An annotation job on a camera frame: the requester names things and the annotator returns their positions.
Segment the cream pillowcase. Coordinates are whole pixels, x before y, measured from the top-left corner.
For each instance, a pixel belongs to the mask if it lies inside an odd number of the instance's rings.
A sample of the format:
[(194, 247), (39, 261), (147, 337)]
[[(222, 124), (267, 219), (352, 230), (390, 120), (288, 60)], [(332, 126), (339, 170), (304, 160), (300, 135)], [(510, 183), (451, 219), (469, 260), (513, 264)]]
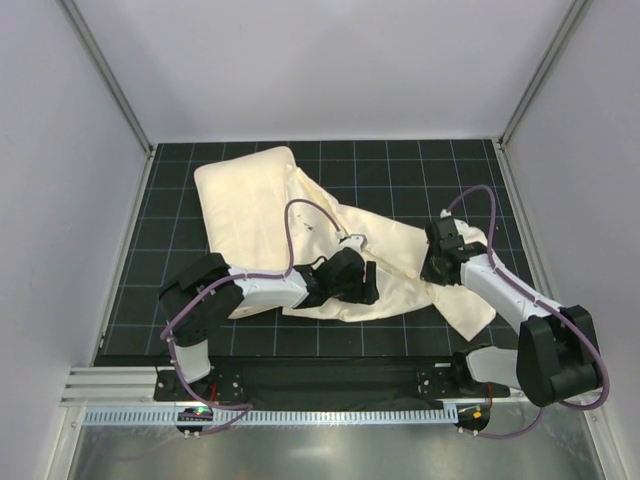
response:
[(339, 203), (298, 167), (285, 170), (287, 198), (307, 199), (332, 216), (327, 219), (314, 206), (295, 204), (289, 214), (294, 259), (307, 264), (339, 249), (336, 229), (367, 238), (363, 257), (377, 265), (380, 298), (372, 305), (331, 299), (319, 307), (287, 309), (297, 317), (344, 322), (372, 321), (434, 306), (446, 322), (466, 340), (473, 339), (496, 317), (496, 310), (462, 286), (439, 286), (420, 278), (428, 250), (424, 231), (368, 211)]

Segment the cream pillow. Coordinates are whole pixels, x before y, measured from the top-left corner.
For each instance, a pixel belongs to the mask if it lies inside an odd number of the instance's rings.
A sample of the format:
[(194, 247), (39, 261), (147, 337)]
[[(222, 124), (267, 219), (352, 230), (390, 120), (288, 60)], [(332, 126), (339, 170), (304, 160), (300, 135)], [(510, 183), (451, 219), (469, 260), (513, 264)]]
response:
[(284, 271), (289, 263), (286, 182), (296, 171), (286, 146), (196, 168), (209, 250), (250, 271)]

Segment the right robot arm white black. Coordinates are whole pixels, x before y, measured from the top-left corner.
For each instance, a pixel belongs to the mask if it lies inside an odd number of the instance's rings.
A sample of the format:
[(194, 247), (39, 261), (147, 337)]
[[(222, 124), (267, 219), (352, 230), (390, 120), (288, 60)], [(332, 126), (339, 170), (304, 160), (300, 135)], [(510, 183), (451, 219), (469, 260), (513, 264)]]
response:
[(473, 396), (486, 383), (518, 389), (534, 405), (568, 405), (598, 391), (601, 406), (610, 391), (593, 320), (579, 306), (564, 307), (509, 271), (491, 249), (466, 243), (455, 220), (443, 217), (425, 227), (428, 250), (421, 270), (427, 282), (461, 286), (478, 295), (518, 335), (514, 349), (479, 346), (457, 352), (452, 388)]

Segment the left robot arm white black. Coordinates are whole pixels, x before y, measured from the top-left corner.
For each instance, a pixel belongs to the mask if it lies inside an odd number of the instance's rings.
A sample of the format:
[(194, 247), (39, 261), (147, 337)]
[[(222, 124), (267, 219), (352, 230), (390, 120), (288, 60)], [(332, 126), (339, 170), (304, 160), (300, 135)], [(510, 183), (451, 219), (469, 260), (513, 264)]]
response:
[(208, 327), (239, 308), (320, 307), (331, 300), (372, 305), (379, 299), (376, 263), (345, 247), (288, 272), (248, 271), (210, 253), (167, 281), (159, 303), (169, 323), (161, 338), (181, 371), (177, 389), (197, 401), (211, 389)]

